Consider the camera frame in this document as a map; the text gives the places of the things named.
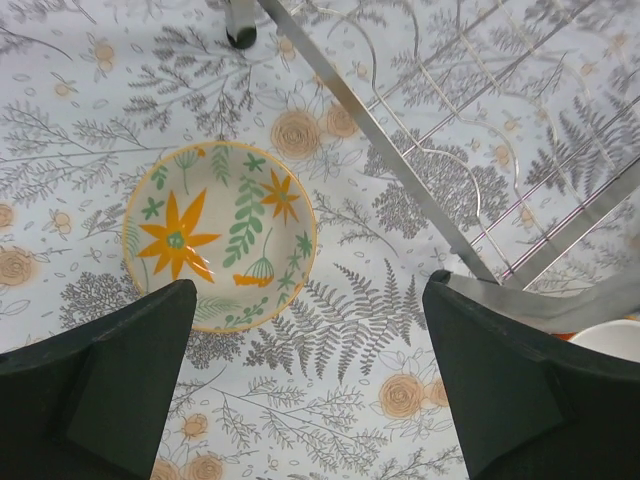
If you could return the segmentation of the orange and white bowl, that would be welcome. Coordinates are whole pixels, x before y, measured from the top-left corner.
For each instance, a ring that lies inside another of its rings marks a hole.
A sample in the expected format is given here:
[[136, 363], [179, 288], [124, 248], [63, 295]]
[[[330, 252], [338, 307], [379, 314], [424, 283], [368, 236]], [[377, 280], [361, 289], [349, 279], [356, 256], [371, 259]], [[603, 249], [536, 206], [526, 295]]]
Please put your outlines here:
[[640, 362], [640, 326], [637, 320], [618, 319], [601, 323], [578, 332], [569, 342], [612, 357]]

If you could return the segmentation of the cream floral bowl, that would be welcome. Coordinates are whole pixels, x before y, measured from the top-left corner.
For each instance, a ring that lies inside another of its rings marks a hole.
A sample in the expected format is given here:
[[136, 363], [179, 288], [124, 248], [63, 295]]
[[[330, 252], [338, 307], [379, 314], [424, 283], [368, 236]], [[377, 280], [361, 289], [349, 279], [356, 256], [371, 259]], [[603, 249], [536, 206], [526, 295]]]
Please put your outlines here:
[[298, 296], [316, 256], [316, 219], [281, 161], [256, 147], [208, 142], [167, 155], [140, 180], [123, 243], [140, 293], [190, 280], [194, 329], [235, 333]]

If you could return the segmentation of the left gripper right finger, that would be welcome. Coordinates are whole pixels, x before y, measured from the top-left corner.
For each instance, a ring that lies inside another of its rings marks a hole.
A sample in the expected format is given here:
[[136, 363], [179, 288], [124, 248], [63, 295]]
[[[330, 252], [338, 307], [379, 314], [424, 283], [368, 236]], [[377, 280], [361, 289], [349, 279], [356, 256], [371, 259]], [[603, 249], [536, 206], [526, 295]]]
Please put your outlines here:
[[635, 479], [639, 363], [555, 337], [639, 308], [630, 268], [570, 297], [434, 272], [423, 306], [473, 479]]

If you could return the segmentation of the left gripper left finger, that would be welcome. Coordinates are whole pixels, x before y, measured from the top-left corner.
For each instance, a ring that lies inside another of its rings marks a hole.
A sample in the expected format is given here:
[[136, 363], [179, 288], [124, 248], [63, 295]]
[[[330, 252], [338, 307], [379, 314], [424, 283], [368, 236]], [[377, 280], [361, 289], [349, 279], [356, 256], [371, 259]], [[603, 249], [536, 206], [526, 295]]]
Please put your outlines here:
[[178, 280], [2, 354], [2, 478], [150, 478], [196, 296]]

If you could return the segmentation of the yellow bowl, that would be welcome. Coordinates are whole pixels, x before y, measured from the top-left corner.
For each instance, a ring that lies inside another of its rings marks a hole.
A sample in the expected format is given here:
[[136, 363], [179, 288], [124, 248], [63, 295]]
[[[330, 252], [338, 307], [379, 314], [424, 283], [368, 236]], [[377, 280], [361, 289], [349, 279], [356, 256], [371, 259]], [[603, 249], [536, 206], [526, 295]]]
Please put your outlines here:
[[[622, 318], [624, 322], [631, 322], [634, 324], [639, 323], [639, 317], [636, 315], [628, 315]], [[570, 332], [570, 333], [556, 333], [555, 337], [560, 338], [564, 341], [571, 341], [576, 335], [579, 335], [579, 332]]]

